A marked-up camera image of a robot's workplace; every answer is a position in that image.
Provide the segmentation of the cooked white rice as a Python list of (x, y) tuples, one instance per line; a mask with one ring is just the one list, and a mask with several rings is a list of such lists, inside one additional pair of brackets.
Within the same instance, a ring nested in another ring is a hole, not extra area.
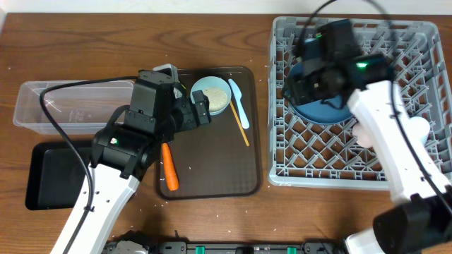
[(210, 113), (218, 112), (228, 104), (227, 94), (218, 87), (208, 87), (203, 90), (203, 94), (209, 100)]

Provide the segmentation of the light blue bowl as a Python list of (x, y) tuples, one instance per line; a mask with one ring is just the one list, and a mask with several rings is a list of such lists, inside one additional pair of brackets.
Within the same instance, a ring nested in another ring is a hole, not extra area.
[(194, 102), (194, 93), (198, 90), (208, 98), (211, 116), (221, 114), (230, 105), (232, 91), (222, 78), (207, 76), (197, 80), (190, 91), (192, 102)]

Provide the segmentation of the dark blue plate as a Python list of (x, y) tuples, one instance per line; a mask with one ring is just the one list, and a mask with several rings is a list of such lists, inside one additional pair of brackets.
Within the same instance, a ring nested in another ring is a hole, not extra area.
[(340, 95), (327, 99), (330, 105), (322, 104), (321, 99), (311, 96), (314, 84), (310, 84), (310, 75), (316, 75), (320, 67), (324, 67), (321, 60), (321, 49), (317, 39), (304, 41), (307, 52), (301, 62), (296, 63), (285, 78), (282, 92), (283, 97), (296, 111), (296, 115), (304, 120), (319, 124), (337, 124), (352, 118), (350, 110), (344, 106), (341, 108), (342, 97)]

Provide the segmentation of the pink cup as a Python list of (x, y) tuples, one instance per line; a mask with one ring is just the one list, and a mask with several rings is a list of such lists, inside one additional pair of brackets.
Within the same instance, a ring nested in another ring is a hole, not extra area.
[(360, 123), (353, 126), (352, 134), (356, 138), (356, 143), (363, 148), (370, 148), (372, 146), (369, 136)]

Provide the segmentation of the light blue cup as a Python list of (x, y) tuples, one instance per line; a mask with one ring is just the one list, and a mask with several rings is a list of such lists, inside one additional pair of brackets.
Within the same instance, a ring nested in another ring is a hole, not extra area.
[(428, 120), (420, 116), (411, 117), (410, 129), (423, 145), (427, 142), (427, 138), (430, 132), (430, 125)]

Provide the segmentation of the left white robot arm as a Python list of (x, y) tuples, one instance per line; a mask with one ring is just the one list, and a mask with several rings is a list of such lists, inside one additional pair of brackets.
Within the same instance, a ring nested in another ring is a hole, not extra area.
[(190, 99), (175, 66), (140, 70), (134, 81), (130, 103), (95, 134), (90, 161), (82, 164), (83, 185), (53, 253), (101, 253), (162, 144), (211, 121), (208, 98), (196, 92)]

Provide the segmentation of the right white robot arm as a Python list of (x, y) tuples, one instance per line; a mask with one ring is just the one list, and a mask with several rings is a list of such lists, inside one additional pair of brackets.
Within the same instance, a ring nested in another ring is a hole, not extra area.
[(302, 70), (285, 81), (295, 106), (341, 99), (357, 118), (388, 177), (393, 208), (370, 229), (348, 236), (344, 253), (418, 253), (451, 240), (451, 183), (437, 169), (405, 110), (383, 54), (363, 54), (352, 23), (338, 20), (301, 36)]

